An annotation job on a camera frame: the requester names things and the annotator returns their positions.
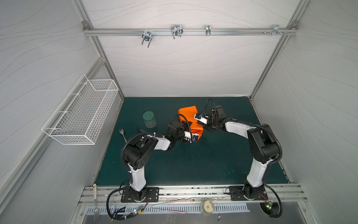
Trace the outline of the orange wrapping paper sheet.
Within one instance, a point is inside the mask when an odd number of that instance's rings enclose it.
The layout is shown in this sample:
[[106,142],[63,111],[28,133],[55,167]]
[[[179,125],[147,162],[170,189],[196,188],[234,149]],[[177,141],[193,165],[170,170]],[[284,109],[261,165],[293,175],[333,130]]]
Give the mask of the orange wrapping paper sheet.
[[190,107],[183,107],[178,110],[178,114],[185,116],[188,122],[192,122],[190,129],[193,134],[198,134],[198,137],[196,138],[195,142],[199,141],[200,137],[204,132],[203,126],[198,124],[198,121],[194,118],[197,113],[197,107],[194,105]]

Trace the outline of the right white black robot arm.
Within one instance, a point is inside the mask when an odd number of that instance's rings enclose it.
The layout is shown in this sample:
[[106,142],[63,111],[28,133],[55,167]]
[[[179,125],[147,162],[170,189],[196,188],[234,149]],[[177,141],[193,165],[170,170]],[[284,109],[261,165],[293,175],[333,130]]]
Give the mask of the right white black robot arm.
[[270,126],[227,118],[222,106],[212,107],[211,114],[204,114],[207,125],[220,128],[248,139],[253,162],[242,188],[242,194],[252,200],[263,189],[270,167],[282,157],[282,147]]

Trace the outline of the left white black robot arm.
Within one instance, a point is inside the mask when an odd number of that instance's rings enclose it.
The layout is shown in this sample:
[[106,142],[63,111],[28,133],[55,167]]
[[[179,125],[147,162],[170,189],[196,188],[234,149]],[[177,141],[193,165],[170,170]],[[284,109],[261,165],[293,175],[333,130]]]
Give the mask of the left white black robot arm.
[[121,159],[130,175],[130,188],[134,192],[142,192],[147,187],[145,165],[155,150],[169,151],[178,141],[189,143],[195,140],[191,125],[190,121],[173,121],[165,135],[140,129],[126,142],[121,150]]

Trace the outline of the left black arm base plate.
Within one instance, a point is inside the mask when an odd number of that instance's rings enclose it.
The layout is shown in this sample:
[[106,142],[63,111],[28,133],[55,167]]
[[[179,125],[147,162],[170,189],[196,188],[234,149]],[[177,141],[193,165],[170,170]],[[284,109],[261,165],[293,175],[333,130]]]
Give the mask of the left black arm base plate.
[[158,187],[144,187],[141,191],[135,191],[132,187],[123,190],[121,202],[122,203],[144,203],[144,202],[158,202],[159,188]]

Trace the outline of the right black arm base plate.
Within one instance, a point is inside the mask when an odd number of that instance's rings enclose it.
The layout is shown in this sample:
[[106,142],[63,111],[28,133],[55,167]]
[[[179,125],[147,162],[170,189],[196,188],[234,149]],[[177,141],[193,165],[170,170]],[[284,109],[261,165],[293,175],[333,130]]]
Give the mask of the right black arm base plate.
[[257,188],[251,187],[249,184],[229,186],[226,194],[230,196],[231,201],[266,201],[268,196],[264,186]]

